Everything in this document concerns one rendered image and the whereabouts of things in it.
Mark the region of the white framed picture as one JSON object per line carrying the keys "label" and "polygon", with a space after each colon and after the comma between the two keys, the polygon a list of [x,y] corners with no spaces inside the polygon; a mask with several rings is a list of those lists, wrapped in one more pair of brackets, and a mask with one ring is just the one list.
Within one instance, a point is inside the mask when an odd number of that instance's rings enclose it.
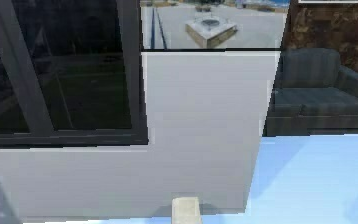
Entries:
{"label": "white framed picture", "polygon": [[297,0],[300,4],[358,4],[358,0]]}

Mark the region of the dark grey sofa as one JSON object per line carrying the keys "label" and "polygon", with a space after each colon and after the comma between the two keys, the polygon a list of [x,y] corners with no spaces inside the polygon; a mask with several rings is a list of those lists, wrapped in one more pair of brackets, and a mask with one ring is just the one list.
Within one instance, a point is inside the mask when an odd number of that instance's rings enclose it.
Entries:
{"label": "dark grey sofa", "polygon": [[263,135],[358,134],[358,72],[334,49],[280,54]]}

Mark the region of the pale beige block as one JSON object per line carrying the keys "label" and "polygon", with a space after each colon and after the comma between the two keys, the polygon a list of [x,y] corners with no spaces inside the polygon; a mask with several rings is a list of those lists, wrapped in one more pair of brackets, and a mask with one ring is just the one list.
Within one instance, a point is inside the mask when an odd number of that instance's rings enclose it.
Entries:
{"label": "pale beige block", "polygon": [[171,224],[203,224],[197,197],[178,197],[172,200]]}

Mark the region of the window with outdoor view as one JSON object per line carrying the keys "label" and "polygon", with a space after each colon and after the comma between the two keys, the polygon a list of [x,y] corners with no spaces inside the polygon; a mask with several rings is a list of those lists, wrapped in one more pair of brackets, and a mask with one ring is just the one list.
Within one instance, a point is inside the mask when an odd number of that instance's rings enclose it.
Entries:
{"label": "window with outdoor view", "polygon": [[291,0],[139,0],[143,47],[275,50]]}

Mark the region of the dark framed window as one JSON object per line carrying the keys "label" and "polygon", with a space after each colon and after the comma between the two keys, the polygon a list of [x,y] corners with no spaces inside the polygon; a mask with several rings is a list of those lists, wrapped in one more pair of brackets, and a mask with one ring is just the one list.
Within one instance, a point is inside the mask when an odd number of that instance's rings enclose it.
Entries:
{"label": "dark framed window", "polygon": [[0,0],[0,149],[145,145],[138,0]]}

